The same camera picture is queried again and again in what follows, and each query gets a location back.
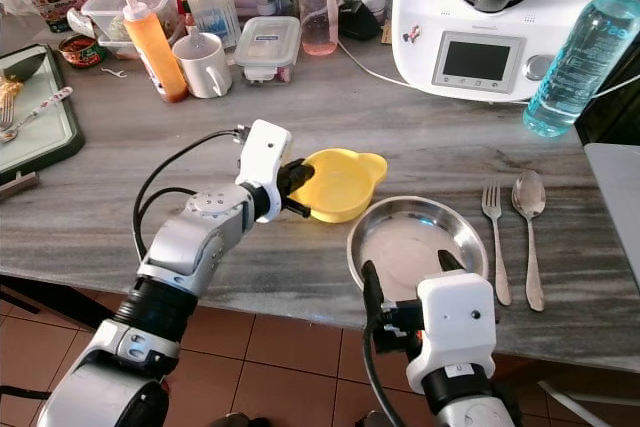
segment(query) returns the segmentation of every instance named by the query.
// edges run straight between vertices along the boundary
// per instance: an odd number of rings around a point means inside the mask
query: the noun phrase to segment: power cord
[[[402,87],[408,87],[410,89],[415,89],[415,90],[420,90],[417,87],[414,87],[413,85],[409,85],[406,82],[401,82],[399,80],[395,80],[395,79],[391,79],[389,77],[385,77],[384,75],[380,75],[377,72],[374,72],[370,69],[368,69],[367,67],[365,67],[358,59],[356,59],[351,52],[349,52],[347,50],[347,48],[342,44],[342,42],[338,41],[338,46],[342,49],[342,51],[347,54],[347,56],[353,60],[356,65],[358,67],[360,67],[362,70],[364,70],[367,74],[372,75],[380,80],[384,80],[386,82],[391,82],[392,84],[396,84],[396,85],[400,85]],[[625,80],[624,82],[619,83],[618,85],[614,85],[613,87],[607,89],[607,90],[603,90],[602,92],[599,92],[597,94],[595,94],[593,97],[591,97],[592,99],[596,99],[598,97],[602,97],[603,95],[607,95],[610,94],[611,92],[613,92],[614,90],[618,90],[622,87],[624,87],[625,85],[629,85],[632,82],[635,82],[636,80],[640,79],[640,74],[631,77],[628,80]],[[525,101],[514,101],[514,102],[490,102],[490,103],[498,103],[498,104],[522,104],[522,105],[528,105],[529,102],[525,102]]]
[[[171,157],[163,161],[158,167],[155,168],[153,172],[151,172],[149,177],[147,177],[147,179],[144,181],[144,183],[140,187],[140,190],[138,191],[138,195],[136,196],[136,200],[133,203],[133,215],[132,215],[132,221],[131,221],[131,227],[133,230],[133,241],[135,243],[136,251],[138,253],[138,260],[140,262],[142,262],[142,259],[144,259],[145,255],[147,255],[147,247],[144,244],[144,240],[142,239],[142,233],[141,233],[142,218],[144,217],[144,214],[147,212],[147,210],[149,209],[153,201],[155,201],[161,195],[167,194],[169,192],[181,192],[188,195],[195,194],[194,191],[190,189],[185,189],[183,187],[167,187],[166,189],[161,189],[153,193],[149,197],[149,199],[147,199],[144,205],[142,205],[141,207],[142,199],[144,198],[144,195],[146,194],[147,189],[149,188],[149,185],[151,185],[151,182],[153,182],[153,180],[174,160],[179,159],[184,154],[186,154],[187,152],[190,152],[191,150],[195,149],[199,145],[204,144],[209,140],[222,137],[224,135],[241,137],[243,133],[238,129],[233,129],[233,130],[219,130],[217,132],[213,132],[211,134],[205,135],[204,137],[196,140],[195,142],[192,142],[191,144],[186,146],[184,149],[179,150],[178,152],[173,154]]]
[[[378,373],[376,372],[375,364],[373,363],[371,340],[374,328],[375,325],[372,325],[372,323],[368,323],[364,328],[364,332],[362,334],[362,357],[364,358],[364,367],[367,371],[367,377],[369,377],[371,388],[373,389],[373,393],[375,394],[376,399],[378,399],[378,403],[382,407],[385,415],[393,424],[393,427],[404,427],[404,422],[400,418],[400,415],[398,415],[396,409],[393,408],[393,405],[391,405],[391,402],[387,398],[387,395],[384,393],[382,384],[380,383],[380,379],[378,377]]]
[[[51,392],[21,389],[20,387],[13,387],[11,385],[0,385],[0,401],[2,400],[3,395],[20,397],[23,399],[47,400],[51,396]]]

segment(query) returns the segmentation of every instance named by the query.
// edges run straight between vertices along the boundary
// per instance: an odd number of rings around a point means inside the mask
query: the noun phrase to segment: tin can
[[[104,47],[95,39],[84,35],[74,35],[60,42],[58,50],[72,67],[86,69],[102,62],[107,56]]]

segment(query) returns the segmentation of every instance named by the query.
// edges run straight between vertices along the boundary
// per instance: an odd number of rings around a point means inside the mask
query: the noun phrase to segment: bottle cap
[[[126,0],[127,5],[122,9],[125,20],[140,20],[144,19],[151,13],[151,9],[144,2],[138,2],[137,0]]]
[[[276,3],[275,2],[269,2],[266,5],[257,5],[258,7],[258,14],[260,15],[273,15],[276,13]]]

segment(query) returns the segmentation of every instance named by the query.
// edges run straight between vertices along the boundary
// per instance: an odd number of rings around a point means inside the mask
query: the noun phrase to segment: plastic food container
[[[156,13],[165,35],[170,37],[179,21],[177,1],[138,0],[138,2],[144,2]],[[122,8],[125,5],[127,5],[125,0],[87,0],[81,12],[91,17],[110,40],[129,41],[129,34],[123,23]]]
[[[169,45],[173,45],[179,38],[184,37],[184,34],[184,15],[181,15],[175,31],[171,34],[171,37],[167,39],[167,42],[169,42]],[[109,52],[118,59],[140,58],[138,51],[130,40],[111,40],[106,35],[101,35],[98,37],[98,44],[109,49]]]
[[[251,82],[291,82],[300,48],[300,21],[294,17],[254,17],[242,30],[236,65]]]

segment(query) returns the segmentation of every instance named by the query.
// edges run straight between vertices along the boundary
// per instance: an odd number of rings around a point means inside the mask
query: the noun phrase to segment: black cable
[[[51,396],[51,392],[21,389],[12,385],[0,385],[0,400],[2,400],[3,395],[11,395],[12,397],[21,397],[23,399],[47,400]]]
[[[369,377],[369,382],[371,383],[371,388],[373,389],[373,393],[375,394],[382,410],[389,418],[393,427],[404,427],[404,422],[389,402],[387,395],[384,393],[382,389],[382,384],[380,383],[380,379],[378,378],[378,373],[376,372],[376,367],[373,363],[373,354],[371,352],[371,338],[373,334],[374,325],[367,324],[364,328],[364,333],[362,334],[362,357],[364,358],[364,366],[367,371],[367,377]]]
[[[140,208],[140,212],[138,213],[138,217],[140,220],[140,224],[138,225],[138,229],[142,225],[142,220],[144,219],[144,214],[147,213],[151,204],[160,196],[164,194],[170,194],[172,192],[179,192],[181,194],[194,195],[196,194],[195,190],[185,189],[184,187],[167,187],[165,189],[160,189],[149,196],[147,200],[145,200],[144,204]]]
[[[138,258],[139,258],[140,261],[142,261],[144,256],[147,255],[147,248],[144,245],[144,240],[142,239],[142,233],[140,232],[140,223],[141,223],[140,204],[142,203],[142,199],[144,197],[144,194],[147,192],[147,189],[149,188],[149,185],[151,185],[151,182],[153,182],[153,180],[158,176],[158,174],[160,174],[160,172],[162,172],[164,170],[164,168],[167,165],[169,165],[171,162],[173,162],[174,160],[182,157],[187,152],[193,150],[194,148],[196,148],[199,145],[207,142],[208,140],[215,139],[217,137],[222,137],[223,135],[233,135],[233,136],[235,136],[235,135],[238,135],[238,134],[239,134],[239,131],[237,131],[237,130],[219,130],[218,132],[213,132],[211,134],[205,135],[204,137],[202,137],[202,138],[196,140],[195,142],[189,144],[184,149],[179,150],[178,152],[173,154],[171,157],[166,159],[158,167],[156,167],[153,172],[151,172],[151,175],[149,175],[149,177],[147,177],[147,179],[142,184],[142,187],[140,187],[140,190],[138,191],[138,195],[136,196],[136,200],[133,203],[133,217],[132,217],[133,241],[135,243],[136,251],[138,252]]]

